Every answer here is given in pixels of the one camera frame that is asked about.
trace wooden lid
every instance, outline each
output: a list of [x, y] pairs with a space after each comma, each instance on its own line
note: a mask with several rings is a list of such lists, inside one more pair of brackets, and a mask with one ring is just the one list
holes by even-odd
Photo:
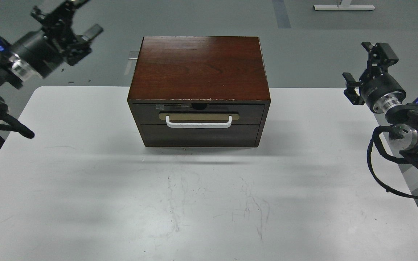
[[144, 37], [129, 100], [265, 101], [258, 37]]

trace white tabletop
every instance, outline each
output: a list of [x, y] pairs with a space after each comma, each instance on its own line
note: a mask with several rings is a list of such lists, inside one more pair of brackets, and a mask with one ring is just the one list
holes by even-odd
[[[0, 151], [0, 260], [418, 260], [377, 126], [339, 89], [271, 89], [258, 148], [146, 148], [127, 87], [40, 87]], [[397, 165], [382, 180], [408, 192]]]

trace dark wood grain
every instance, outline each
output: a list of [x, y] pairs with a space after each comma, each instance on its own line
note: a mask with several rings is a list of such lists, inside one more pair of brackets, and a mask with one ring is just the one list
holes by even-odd
[[261, 124], [264, 105], [241, 105], [241, 104], [209, 104], [206, 109], [195, 110], [190, 106], [165, 106], [164, 109], [157, 109], [156, 104], [130, 104], [131, 111], [140, 124], [165, 124], [159, 119], [160, 113], [225, 113], [234, 112], [239, 114], [239, 120], [233, 121], [233, 125], [240, 124]]
[[257, 147], [258, 125], [227, 129], [173, 129], [167, 125], [141, 125], [147, 147]]
[[258, 37], [144, 37], [129, 100], [270, 100]]
[[[128, 103], [146, 146], [257, 147], [270, 105], [259, 38], [145, 37]], [[227, 129], [175, 129], [161, 112], [239, 120]]]

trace drawer front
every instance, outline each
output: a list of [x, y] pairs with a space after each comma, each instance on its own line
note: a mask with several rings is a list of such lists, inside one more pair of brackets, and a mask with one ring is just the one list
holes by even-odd
[[194, 109], [191, 104], [130, 104], [130, 109], [139, 124], [165, 124], [165, 120], [159, 118], [160, 113], [235, 113], [239, 119], [232, 125], [260, 124], [264, 112], [263, 104], [238, 105], [238, 104], [207, 104], [203, 109]]
[[147, 147], [255, 147], [258, 125], [232, 125], [227, 129], [173, 129], [144, 124], [141, 133]]

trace white drawer handle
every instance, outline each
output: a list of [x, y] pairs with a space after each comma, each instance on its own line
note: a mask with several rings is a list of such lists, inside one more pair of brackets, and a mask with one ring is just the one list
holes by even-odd
[[229, 121], [224, 123], [196, 123], [196, 122], [185, 122], [176, 123], [171, 122], [169, 115], [165, 116], [165, 122], [167, 126], [171, 128], [190, 128], [190, 129], [226, 129], [232, 125], [232, 116], [229, 115]]

